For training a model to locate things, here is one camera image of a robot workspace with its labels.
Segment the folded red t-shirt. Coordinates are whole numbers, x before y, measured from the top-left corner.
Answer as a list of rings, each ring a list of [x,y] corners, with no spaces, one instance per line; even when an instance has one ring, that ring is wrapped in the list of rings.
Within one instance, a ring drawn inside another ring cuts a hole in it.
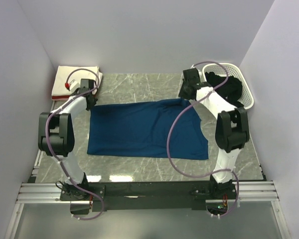
[[[69,95],[51,96],[53,101],[66,101],[69,99]]]

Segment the black base beam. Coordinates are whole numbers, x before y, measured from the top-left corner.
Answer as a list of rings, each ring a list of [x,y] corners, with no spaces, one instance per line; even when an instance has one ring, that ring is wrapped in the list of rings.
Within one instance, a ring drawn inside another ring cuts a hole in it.
[[[229,181],[217,184],[211,181],[175,182],[95,182],[89,183],[94,197],[73,186],[62,188],[61,202],[92,204],[92,211],[192,209],[206,210],[208,200],[234,200],[235,185]]]

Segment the folded white t-shirt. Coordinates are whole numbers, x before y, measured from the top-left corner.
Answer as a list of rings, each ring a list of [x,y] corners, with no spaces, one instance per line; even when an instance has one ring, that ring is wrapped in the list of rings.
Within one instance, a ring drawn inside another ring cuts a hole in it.
[[[99,83],[101,83],[102,78],[103,73],[100,72],[100,68],[98,66],[58,66],[51,96],[70,96],[72,93],[66,90],[65,83],[70,82],[71,80],[76,80],[80,84],[81,79],[92,79],[95,81],[99,79]]]

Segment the white plastic laundry basket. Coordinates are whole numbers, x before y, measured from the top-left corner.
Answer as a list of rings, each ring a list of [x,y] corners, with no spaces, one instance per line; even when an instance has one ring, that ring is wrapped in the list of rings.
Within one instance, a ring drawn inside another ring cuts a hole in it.
[[[191,68],[198,69],[198,65],[201,65],[201,63],[193,64]],[[242,83],[242,95],[238,101],[244,105],[246,110],[250,109],[254,105],[254,98],[239,67],[231,63],[220,63],[220,65],[227,70],[229,77],[233,76]],[[207,81],[205,74],[209,72],[214,72],[215,75],[220,77],[226,77],[226,72],[221,66],[209,62],[209,64],[204,65],[202,69],[198,69],[198,73],[202,82]]]

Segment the aluminium rail frame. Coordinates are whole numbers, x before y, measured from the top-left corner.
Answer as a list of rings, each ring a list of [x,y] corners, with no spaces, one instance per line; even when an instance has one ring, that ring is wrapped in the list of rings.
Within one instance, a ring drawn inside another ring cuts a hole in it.
[[[243,181],[239,185],[239,202],[271,202],[282,238],[290,239],[291,234],[274,183],[272,181]],[[25,204],[61,203],[60,194],[60,189],[52,183],[23,183],[4,237],[6,239],[15,237]]]

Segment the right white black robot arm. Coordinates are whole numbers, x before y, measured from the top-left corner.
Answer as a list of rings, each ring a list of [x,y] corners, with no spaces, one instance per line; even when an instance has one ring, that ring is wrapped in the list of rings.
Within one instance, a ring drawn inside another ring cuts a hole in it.
[[[210,184],[209,194],[219,199],[226,193],[224,183],[232,179],[236,159],[250,139],[247,111],[228,103],[208,82],[202,82],[196,68],[183,71],[179,96],[200,102],[216,118],[215,141],[219,149],[212,174],[216,182]]]

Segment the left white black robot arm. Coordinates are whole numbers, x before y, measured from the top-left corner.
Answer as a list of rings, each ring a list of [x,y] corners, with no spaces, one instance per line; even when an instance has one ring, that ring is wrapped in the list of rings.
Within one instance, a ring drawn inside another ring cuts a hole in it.
[[[82,79],[80,87],[59,108],[41,113],[38,123],[38,147],[55,162],[63,172],[65,184],[72,189],[78,200],[89,196],[90,188],[86,174],[79,167],[73,153],[75,145],[73,120],[83,110],[95,106],[100,80]]]

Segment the blue t-shirt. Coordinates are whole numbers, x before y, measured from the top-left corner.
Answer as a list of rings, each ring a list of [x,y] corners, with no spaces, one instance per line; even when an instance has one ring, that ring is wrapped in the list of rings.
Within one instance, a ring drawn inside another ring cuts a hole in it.
[[[91,109],[87,153],[100,156],[155,157],[206,160],[208,141],[188,100],[111,104]]]

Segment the black clothes in basket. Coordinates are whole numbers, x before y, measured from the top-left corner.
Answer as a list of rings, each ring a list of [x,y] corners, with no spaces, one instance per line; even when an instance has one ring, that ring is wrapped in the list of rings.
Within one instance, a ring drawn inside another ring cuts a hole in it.
[[[214,72],[205,73],[206,81],[212,86],[216,87],[222,83],[226,77],[216,75]],[[217,94],[219,94],[224,100],[228,103],[240,108],[244,105],[239,102],[239,99],[242,96],[242,83],[240,80],[233,76],[229,76],[227,82],[216,89]]]

